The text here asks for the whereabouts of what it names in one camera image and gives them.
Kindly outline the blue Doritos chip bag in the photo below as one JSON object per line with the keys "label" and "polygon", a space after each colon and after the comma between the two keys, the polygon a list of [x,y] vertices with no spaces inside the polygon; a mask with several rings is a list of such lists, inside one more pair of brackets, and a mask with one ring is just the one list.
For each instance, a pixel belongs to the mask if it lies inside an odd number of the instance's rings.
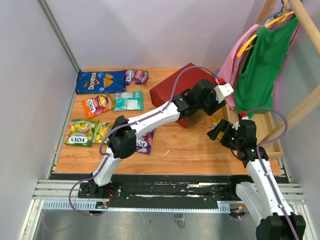
{"label": "blue Doritos chip bag", "polygon": [[76,80],[75,93],[103,94],[121,93],[126,90],[125,71],[80,71]]}

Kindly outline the red brown paper bag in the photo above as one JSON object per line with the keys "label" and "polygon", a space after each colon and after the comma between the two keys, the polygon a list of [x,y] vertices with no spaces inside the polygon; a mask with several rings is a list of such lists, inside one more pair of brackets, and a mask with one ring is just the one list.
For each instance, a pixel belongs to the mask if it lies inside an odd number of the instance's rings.
{"label": "red brown paper bag", "polygon": [[213,71],[210,74],[203,67],[189,63],[151,88],[151,103],[156,109],[147,121],[154,128],[171,122],[186,127],[186,118],[204,111],[205,98],[210,92],[216,93],[219,78]]}

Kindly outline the teal snack packet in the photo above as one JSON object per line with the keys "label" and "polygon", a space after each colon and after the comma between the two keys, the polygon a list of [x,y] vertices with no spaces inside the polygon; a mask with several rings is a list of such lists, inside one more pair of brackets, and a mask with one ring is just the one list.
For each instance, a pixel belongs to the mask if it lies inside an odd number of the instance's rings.
{"label": "teal snack packet", "polygon": [[143,93],[142,91],[117,92],[114,96],[115,112],[122,111],[143,111]]}

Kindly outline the purple snack packet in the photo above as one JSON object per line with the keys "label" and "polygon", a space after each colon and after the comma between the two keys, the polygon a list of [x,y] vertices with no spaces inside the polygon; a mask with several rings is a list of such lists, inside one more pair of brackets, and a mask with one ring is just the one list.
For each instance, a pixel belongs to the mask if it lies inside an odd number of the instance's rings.
{"label": "purple snack packet", "polygon": [[135,151],[137,153],[142,153],[147,155],[151,153],[154,133],[155,133],[155,130],[152,129],[136,140]]}
{"label": "purple snack packet", "polygon": [[147,70],[126,69],[124,71],[126,86],[145,85],[149,79]]}

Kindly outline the green snack packet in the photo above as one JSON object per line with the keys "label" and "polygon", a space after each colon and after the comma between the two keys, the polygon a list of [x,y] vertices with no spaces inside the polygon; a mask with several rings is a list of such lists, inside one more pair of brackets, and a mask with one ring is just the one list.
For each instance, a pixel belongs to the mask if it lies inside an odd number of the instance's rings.
{"label": "green snack packet", "polygon": [[112,127],[113,127],[113,123],[97,121],[95,130],[93,133],[93,137],[92,137],[92,143],[101,144],[106,134],[110,132]]}
{"label": "green snack packet", "polygon": [[70,134],[64,144],[76,147],[92,147],[97,123],[97,121],[89,119],[73,119]]}

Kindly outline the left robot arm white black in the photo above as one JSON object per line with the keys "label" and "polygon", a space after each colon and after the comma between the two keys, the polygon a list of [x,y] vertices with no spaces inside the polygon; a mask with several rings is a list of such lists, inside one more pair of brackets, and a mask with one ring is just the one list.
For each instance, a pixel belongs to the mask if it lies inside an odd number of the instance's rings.
{"label": "left robot arm white black", "polygon": [[106,150],[99,151],[103,159],[88,180],[90,193],[96,198],[107,193],[107,186],[118,165],[135,153],[137,139],[142,135],[165,124],[190,118],[199,110],[211,116],[226,105],[225,99],[233,91],[228,83],[216,85],[202,79],[193,88],[173,96],[158,108],[136,117],[117,117],[106,135]]}

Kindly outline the yellow snack packet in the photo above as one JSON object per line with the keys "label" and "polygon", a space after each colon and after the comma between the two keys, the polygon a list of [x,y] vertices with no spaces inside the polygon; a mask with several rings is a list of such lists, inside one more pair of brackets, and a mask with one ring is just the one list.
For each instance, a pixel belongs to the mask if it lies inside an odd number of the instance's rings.
{"label": "yellow snack packet", "polygon": [[[221,121],[222,119],[221,118],[215,118],[213,117],[212,118],[212,129],[214,129]],[[217,139],[221,139],[223,137],[223,132],[220,132],[218,135],[217,135]]]}

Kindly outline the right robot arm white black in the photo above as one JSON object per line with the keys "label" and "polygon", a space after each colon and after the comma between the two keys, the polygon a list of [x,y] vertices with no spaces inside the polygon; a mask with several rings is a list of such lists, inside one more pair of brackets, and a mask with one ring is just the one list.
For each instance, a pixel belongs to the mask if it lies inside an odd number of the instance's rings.
{"label": "right robot arm white black", "polygon": [[306,221],[287,203],[271,170],[265,149],[257,143],[254,121],[242,118],[236,124],[222,119],[207,135],[216,140],[242,162],[249,176],[232,175],[226,193],[232,200],[241,199],[252,216],[258,240],[301,240]]}

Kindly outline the orange Fox's candy packet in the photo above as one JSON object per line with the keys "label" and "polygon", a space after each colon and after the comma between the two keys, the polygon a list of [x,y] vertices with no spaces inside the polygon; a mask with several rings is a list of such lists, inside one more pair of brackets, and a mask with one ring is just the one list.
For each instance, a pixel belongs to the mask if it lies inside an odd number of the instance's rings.
{"label": "orange Fox's candy packet", "polygon": [[82,100],[82,104],[88,119],[112,110],[116,106],[114,100],[107,93]]}

